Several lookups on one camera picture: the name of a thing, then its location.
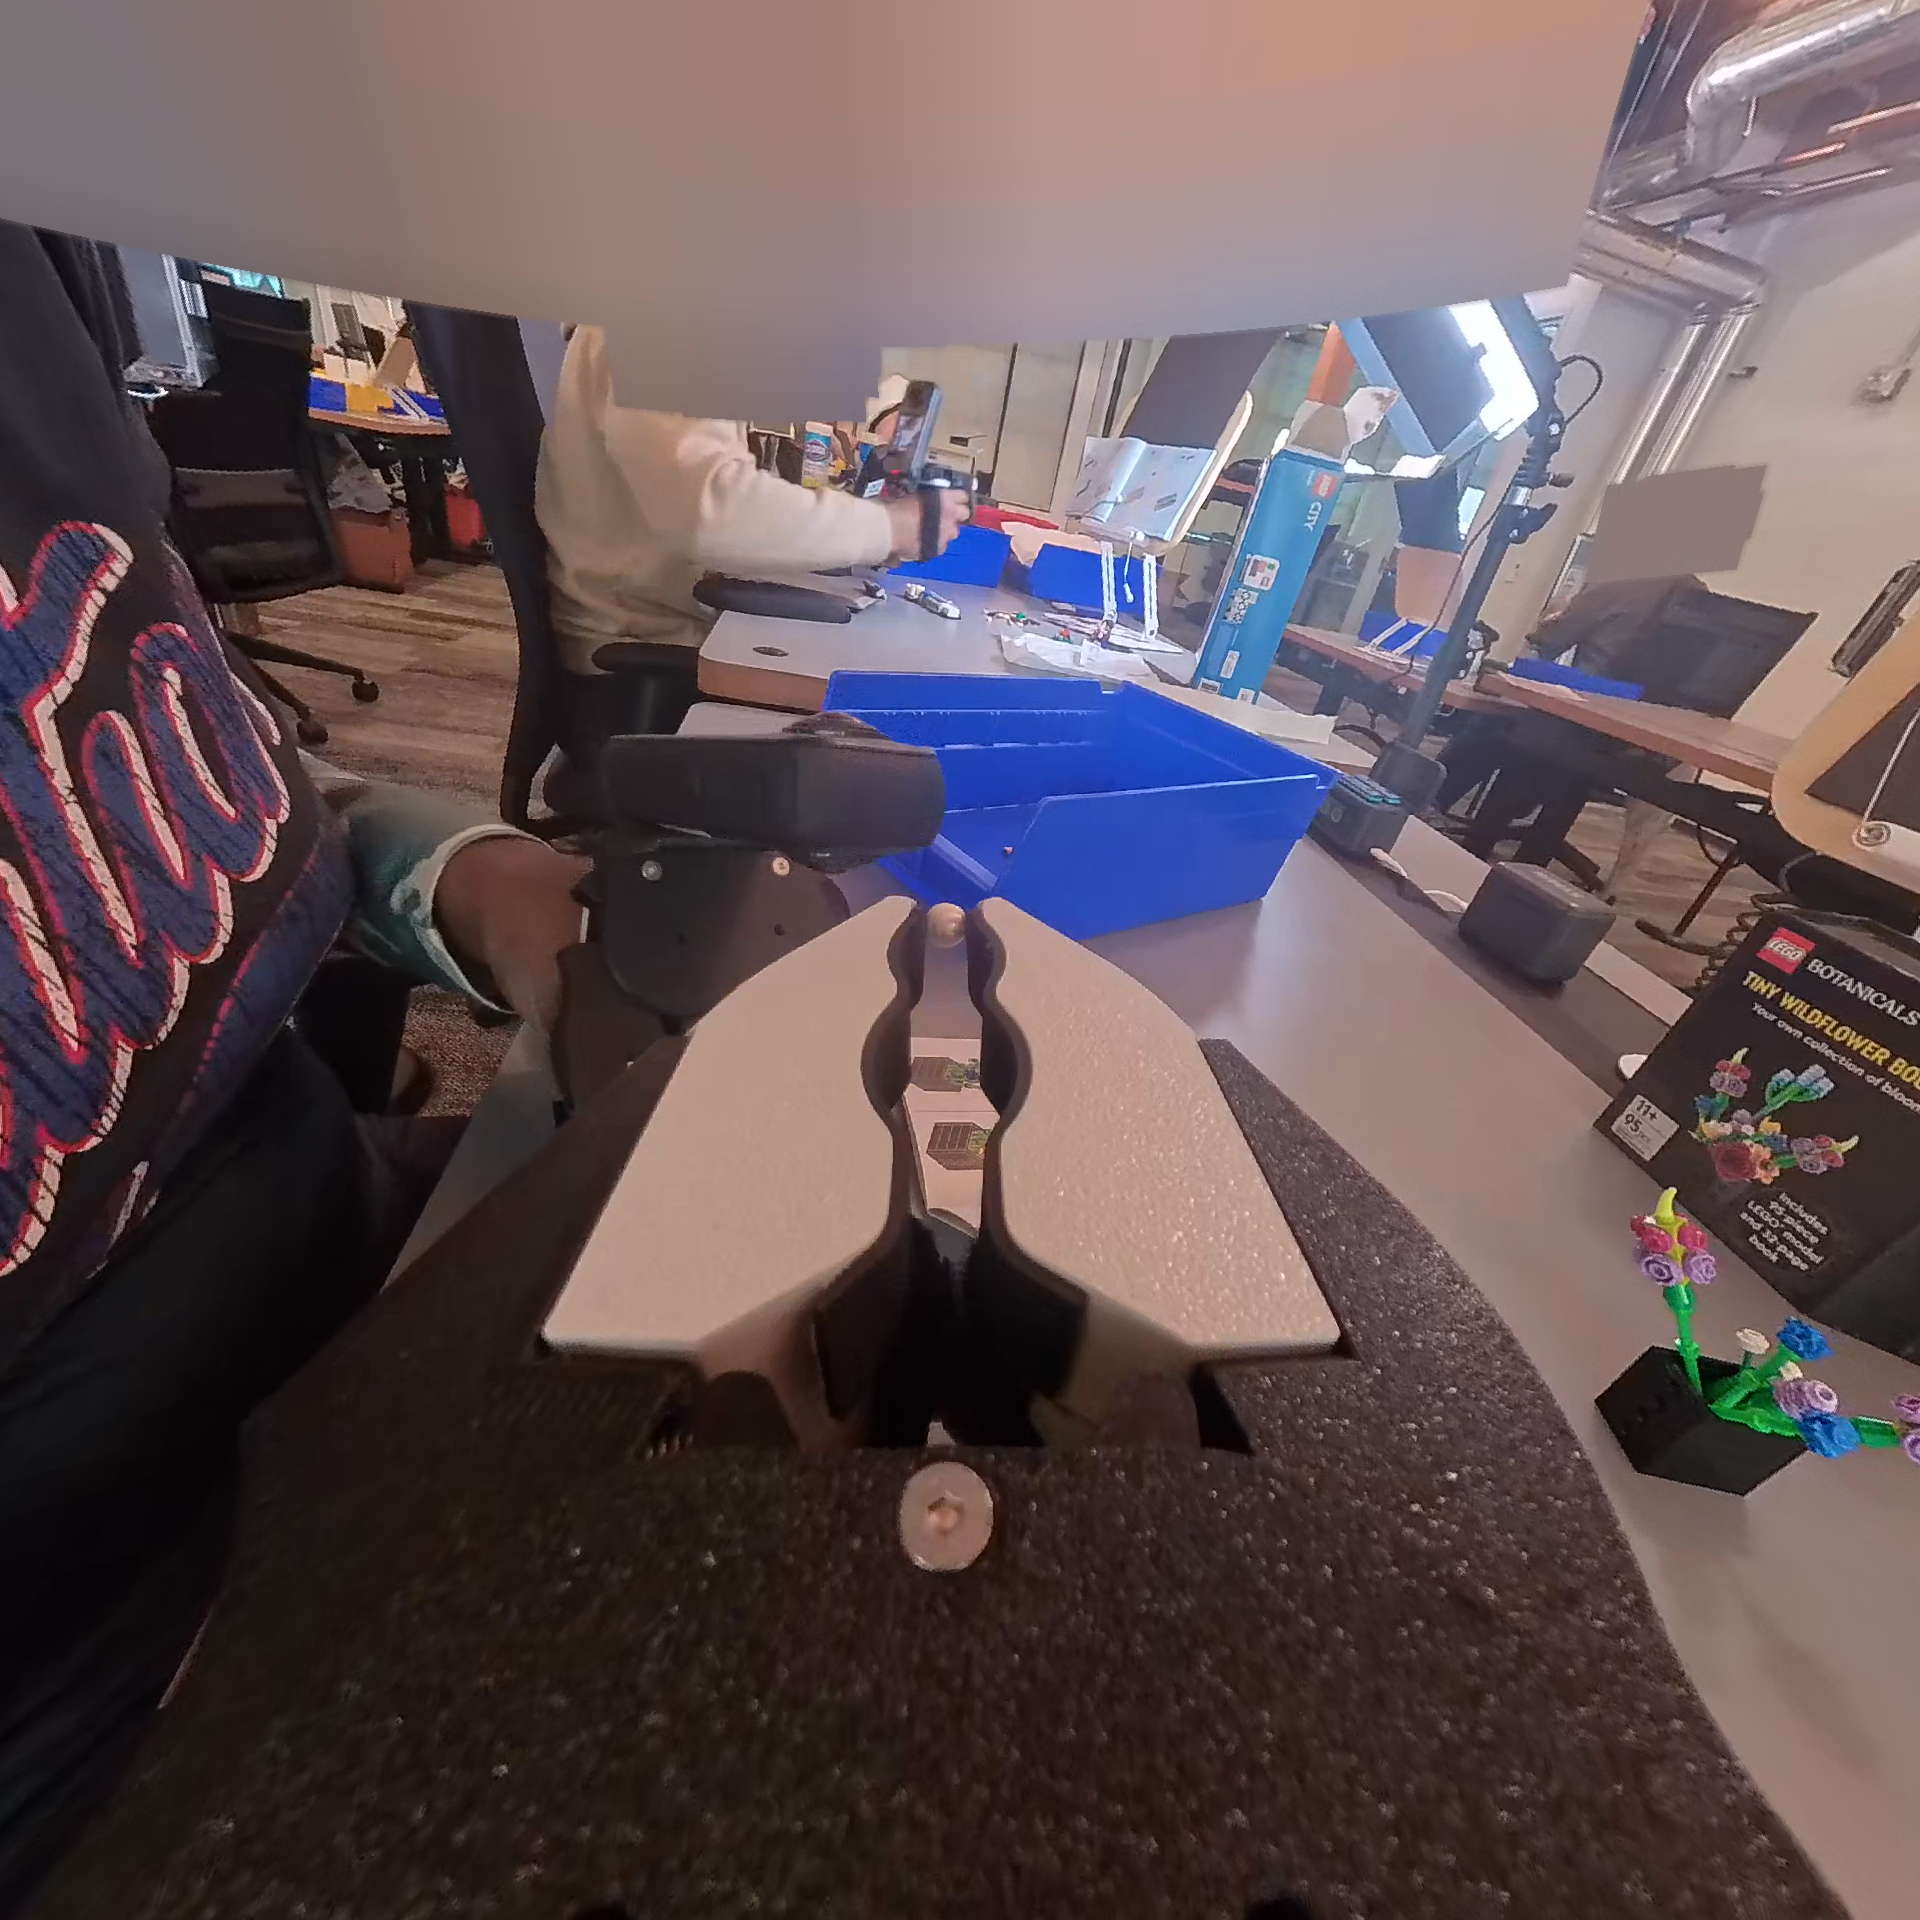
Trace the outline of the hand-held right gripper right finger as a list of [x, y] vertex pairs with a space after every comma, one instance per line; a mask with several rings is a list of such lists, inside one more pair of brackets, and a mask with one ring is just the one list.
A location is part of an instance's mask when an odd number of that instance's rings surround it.
[[1221, 1373], [1323, 1360], [1341, 1326], [1195, 1034], [1003, 901], [967, 919], [967, 986], [982, 1390], [1040, 1443], [1236, 1443]]

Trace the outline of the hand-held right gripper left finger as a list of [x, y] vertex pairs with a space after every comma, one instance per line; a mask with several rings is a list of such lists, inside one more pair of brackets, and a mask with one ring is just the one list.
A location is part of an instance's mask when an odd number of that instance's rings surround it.
[[924, 933], [877, 901], [692, 1029], [545, 1313], [550, 1352], [743, 1376], [797, 1443], [865, 1436], [912, 1295], [897, 1113]]

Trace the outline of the blue plastic bin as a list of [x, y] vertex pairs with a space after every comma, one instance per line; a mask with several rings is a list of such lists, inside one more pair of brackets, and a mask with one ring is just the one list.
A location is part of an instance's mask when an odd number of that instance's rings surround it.
[[880, 860], [910, 899], [1007, 901], [1077, 943], [1259, 903], [1336, 782], [1139, 684], [836, 672], [823, 709], [939, 765], [936, 838]]

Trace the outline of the person's left forearm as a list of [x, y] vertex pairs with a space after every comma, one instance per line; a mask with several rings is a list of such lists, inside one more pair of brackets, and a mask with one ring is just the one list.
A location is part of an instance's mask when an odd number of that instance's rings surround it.
[[437, 923], [437, 891], [459, 853], [518, 841], [520, 832], [446, 794], [372, 780], [306, 752], [300, 769], [345, 835], [351, 868], [347, 949], [417, 986], [503, 1013], [506, 1005], [491, 995], [491, 978], [467, 973], [448, 946]]

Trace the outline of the lego flower model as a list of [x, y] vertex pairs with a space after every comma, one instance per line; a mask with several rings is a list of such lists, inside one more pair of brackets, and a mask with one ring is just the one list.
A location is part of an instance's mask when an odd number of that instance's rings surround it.
[[1672, 1187], [1632, 1216], [1629, 1235], [1669, 1339], [1627, 1363], [1595, 1394], [1595, 1413], [1635, 1474], [1746, 1498], [1799, 1461], [1918, 1463], [1915, 1394], [1883, 1414], [1849, 1408], [1821, 1374], [1836, 1350], [1815, 1323], [1789, 1314], [1771, 1331], [1740, 1328], [1734, 1359], [1704, 1349], [1699, 1298], [1718, 1261]]

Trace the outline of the black lego set box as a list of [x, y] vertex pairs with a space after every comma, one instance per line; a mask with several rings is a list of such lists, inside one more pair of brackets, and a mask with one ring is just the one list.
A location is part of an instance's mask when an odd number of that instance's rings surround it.
[[1594, 1128], [1791, 1308], [1915, 1360], [1911, 940], [1761, 912]]

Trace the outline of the person's left hand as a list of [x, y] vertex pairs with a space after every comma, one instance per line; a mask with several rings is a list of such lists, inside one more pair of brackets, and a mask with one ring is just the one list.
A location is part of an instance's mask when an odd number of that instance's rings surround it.
[[491, 832], [449, 853], [434, 887], [448, 956], [491, 1003], [550, 1034], [561, 954], [581, 940], [589, 860], [526, 835]]

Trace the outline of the wooden board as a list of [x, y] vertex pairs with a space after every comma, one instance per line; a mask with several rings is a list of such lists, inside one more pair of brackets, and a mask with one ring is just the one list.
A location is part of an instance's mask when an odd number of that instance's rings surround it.
[[817, 712], [837, 672], [906, 669], [903, 642], [888, 633], [846, 624], [721, 613], [709, 628], [693, 669], [693, 684], [707, 702]]

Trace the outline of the blue bins on far desk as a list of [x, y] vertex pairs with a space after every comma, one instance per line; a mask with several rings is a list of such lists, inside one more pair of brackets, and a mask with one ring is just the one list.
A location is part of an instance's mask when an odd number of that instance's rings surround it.
[[1030, 602], [1030, 617], [1082, 630], [1101, 620], [1110, 620], [1115, 633], [1157, 635], [1161, 628], [1156, 560], [1101, 541], [1069, 541], [1028, 523], [970, 524], [939, 557], [900, 562], [883, 577], [890, 583], [996, 591], [1002, 602], [1020, 597]]

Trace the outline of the small grey box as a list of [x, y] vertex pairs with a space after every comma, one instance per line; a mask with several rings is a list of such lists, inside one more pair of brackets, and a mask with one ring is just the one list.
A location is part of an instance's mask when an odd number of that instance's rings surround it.
[[1614, 907], [1552, 868], [1495, 862], [1466, 901], [1455, 933], [1500, 970], [1555, 993], [1584, 970], [1616, 925]]

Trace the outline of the tall blue cardboard box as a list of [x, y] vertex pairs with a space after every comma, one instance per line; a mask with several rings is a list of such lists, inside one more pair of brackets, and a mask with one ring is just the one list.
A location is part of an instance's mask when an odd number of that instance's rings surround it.
[[1270, 457], [1221, 575], [1191, 687], [1256, 705], [1348, 478], [1345, 454]]

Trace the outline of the person's dark printed sweatshirt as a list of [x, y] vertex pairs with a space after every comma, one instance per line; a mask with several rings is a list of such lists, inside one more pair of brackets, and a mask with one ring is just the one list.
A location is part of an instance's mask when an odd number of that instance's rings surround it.
[[3, 1916], [198, 1637], [243, 1428], [419, 1210], [296, 1029], [356, 953], [345, 832], [173, 551], [72, 253], [3, 223]]

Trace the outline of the silver ventilation duct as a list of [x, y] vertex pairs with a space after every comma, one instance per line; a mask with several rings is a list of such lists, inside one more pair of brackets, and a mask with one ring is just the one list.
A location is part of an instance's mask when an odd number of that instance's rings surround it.
[[1763, 271], [1692, 238], [1915, 183], [1913, 3], [1768, 5], [1704, 54], [1676, 129], [1595, 180], [1572, 276], [1685, 316], [1752, 311]]

